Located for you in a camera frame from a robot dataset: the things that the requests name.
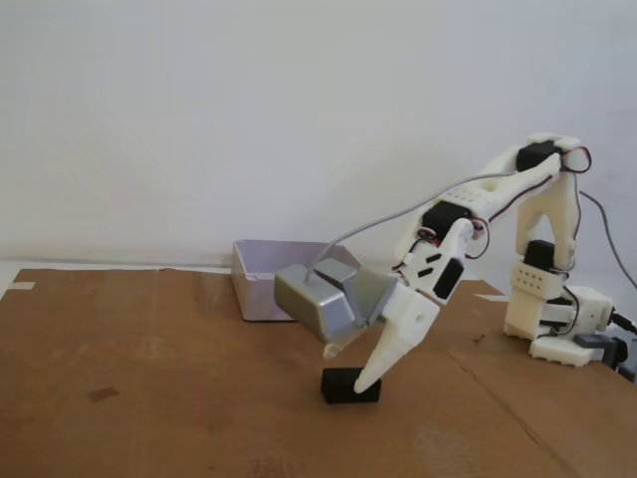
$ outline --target white robotic arm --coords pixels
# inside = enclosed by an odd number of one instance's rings
[[[595,291],[597,296],[583,289],[577,295],[563,287],[564,273],[574,264],[580,220],[573,173],[580,171],[570,164],[569,157],[578,145],[579,140],[572,137],[531,136],[528,145],[508,149],[482,171],[497,177],[448,189],[413,214],[408,233],[397,248],[400,263],[393,268],[393,275],[377,274],[365,267],[356,272],[332,259],[319,262],[313,271],[297,264],[277,274],[277,304],[328,343],[326,358],[379,319],[384,322],[381,338],[354,386],[356,392],[363,392],[423,341],[438,315],[439,304],[447,304],[462,280],[467,259],[475,258],[467,255],[469,242],[486,235],[488,245],[491,229],[517,209],[516,245],[525,258],[512,274],[514,293],[505,333],[534,341],[537,347],[531,346],[531,354],[535,357],[554,359],[564,340],[552,344],[546,340],[554,338],[540,335],[555,330],[569,336],[576,331],[601,330],[612,312],[609,301]],[[544,247],[547,243],[534,240],[543,215],[553,230],[554,246]],[[564,291],[572,295],[570,302],[562,299],[571,305],[566,316],[559,304],[546,306]],[[573,325],[578,314],[569,312],[579,299],[583,305],[577,302],[578,312],[580,307],[593,306],[597,312],[592,314],[593,320],[580,321],[576,329]],[[573,357],[570,354],[561,361],[577,364],[583,359],[600,359],[599,352],[593,350],[579,354],[578,361]]]

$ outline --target white backdrop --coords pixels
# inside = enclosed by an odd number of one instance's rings
[[[590,146],[582,188],[637,274],[636,14],[630,0],[5,1],[0,257],[219,265],[235,239],[328,240],[550,130]],[[637,306],[583,208],[571,284]],[[479,265],[501,288],[514,223]],[[349,245],[386,260],[403,226]]]

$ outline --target metal container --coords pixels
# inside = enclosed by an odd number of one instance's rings
[[[275,274],[293,264],[308,267],[325,245],[323,242],[236,241],[232,254],[232,282],[244,320],[292,321],[275,304]],[[343,246],[333,247],[326,257],[356,269],[360,267]]]

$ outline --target brown cardboard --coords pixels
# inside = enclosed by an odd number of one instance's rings
[[[466,282],[380,403],[326,405],[335,361],[241,320],[229,276],[23,271],[0,301],[0,477],[636,476],[637,390],[528,356]]]

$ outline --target tape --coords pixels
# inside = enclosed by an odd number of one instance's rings
[[[9,284],[7,291],[30,291],[35,285],[35,282],[14,282]]]

